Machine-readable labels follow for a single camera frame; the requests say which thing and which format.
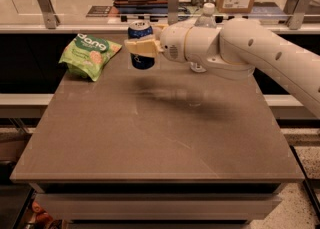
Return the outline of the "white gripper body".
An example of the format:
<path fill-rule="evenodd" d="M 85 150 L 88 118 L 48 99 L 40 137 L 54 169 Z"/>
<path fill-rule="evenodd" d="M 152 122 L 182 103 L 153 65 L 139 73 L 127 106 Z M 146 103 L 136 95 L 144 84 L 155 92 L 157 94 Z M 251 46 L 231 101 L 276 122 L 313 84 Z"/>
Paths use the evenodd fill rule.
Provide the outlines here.
<path fill-rule="evenodd" d="M 163 56 L 169 61 L 186 63 L 185 42 L 192 26 L 176 23 L 166 27 L 160 35 Z"/>

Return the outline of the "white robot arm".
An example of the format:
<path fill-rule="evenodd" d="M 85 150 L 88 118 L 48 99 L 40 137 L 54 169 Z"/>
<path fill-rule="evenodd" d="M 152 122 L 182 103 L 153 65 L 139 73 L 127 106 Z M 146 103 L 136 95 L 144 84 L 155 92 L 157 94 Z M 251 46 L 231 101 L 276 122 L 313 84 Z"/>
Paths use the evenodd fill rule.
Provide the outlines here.
<path fill-rule="evenodd" d="M 124 45 L 133 54 L 198 64 L 226 79 L 244 79 L 258 69 L 320 117 L 320 56 L 254 20 L 234 18 L 220 28 L 185 21 Z"/>

